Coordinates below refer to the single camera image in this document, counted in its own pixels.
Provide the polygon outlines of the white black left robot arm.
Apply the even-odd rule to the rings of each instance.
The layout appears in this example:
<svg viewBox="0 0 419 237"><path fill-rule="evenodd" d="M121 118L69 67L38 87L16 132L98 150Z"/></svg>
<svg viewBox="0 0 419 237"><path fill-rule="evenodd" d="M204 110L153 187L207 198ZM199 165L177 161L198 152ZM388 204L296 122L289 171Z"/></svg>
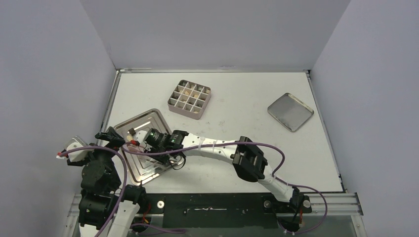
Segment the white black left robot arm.
<svg viewBox="0 0 419 237"><path fill-rule="evenodd" d="M125 143L113 127L95 136L107 145L88 151L81 162L80 227L94 226L98 237L126 237L138 212L147 213L150 201L143 186L120 180L114 156Z"/></svg>

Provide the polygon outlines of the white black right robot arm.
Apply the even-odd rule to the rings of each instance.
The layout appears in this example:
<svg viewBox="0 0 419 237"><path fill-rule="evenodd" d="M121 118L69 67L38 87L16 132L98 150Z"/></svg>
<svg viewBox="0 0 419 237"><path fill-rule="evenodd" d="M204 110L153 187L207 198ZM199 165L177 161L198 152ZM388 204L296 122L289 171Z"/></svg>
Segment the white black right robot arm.
<svg viewBox="0 0 419 237"><path fill-rule="evenodd" d="M262 144L254 143L248 137L242 136L237 141L217 140L182 130L169 134L152 128L137 132L135 140L155 158L199 156L226 162L234 167L240 179L258 182L270 191L285 211L292 211L299 205L293 188L273 176L275 170L260 149Z"/></svg>

